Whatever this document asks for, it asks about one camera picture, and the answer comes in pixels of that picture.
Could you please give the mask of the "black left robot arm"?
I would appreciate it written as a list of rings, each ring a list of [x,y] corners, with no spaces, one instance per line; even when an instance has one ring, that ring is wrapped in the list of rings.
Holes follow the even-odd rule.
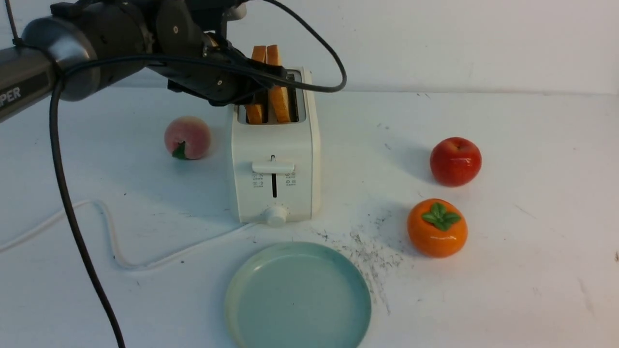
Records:
[[[56,2],[1,51],[1,120],[50,95],[81,101],[150,69],[173,92],[213,106],[248,105],[285,78],[280,65],[245,57],[226,24],[245,15],[241,0],[78,0]]]

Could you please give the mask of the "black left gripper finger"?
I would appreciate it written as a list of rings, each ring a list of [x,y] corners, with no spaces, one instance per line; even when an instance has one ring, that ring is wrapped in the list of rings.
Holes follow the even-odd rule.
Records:
[[[263,89],[255,89],[249,92],[242,92],[238,95],[230,97],[225,101],[213,101],[214,107],[224,107],[228,105],[254,105],[260,103],[260,98],[264,94]]]
[[[269,89],[278,86],[278,80],[287,75],[282,66],[273,66],[266,62],[244,61],[242,67],[248,70],[243,73],[245,85],[242,88],[242,97],[261,97]]]

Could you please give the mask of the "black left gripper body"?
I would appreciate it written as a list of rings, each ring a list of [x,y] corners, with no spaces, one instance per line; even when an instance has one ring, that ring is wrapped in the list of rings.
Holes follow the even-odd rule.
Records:
[[[152,2],[153,52],[190,62],[151,62],[168,88],[208,101],[242,93],[244,75],[231,71],[248,61],[225,37],[226,22],[243,17],[240,0],[155,0]]]

